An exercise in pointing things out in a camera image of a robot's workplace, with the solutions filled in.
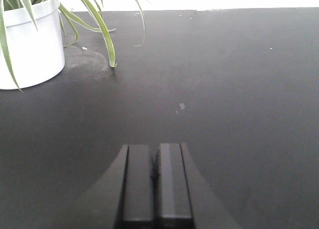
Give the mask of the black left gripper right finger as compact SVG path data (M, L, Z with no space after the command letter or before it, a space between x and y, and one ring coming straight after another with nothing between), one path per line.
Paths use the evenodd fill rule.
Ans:
M181 146L162 143L157 153L156 220L159 229L192 229L194 222Z

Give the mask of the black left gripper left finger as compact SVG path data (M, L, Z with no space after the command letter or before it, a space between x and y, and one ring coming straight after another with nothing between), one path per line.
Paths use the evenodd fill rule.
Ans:
M151 229L154 225L152 161L146 145L123 145L117 162L113 199L115 229Z

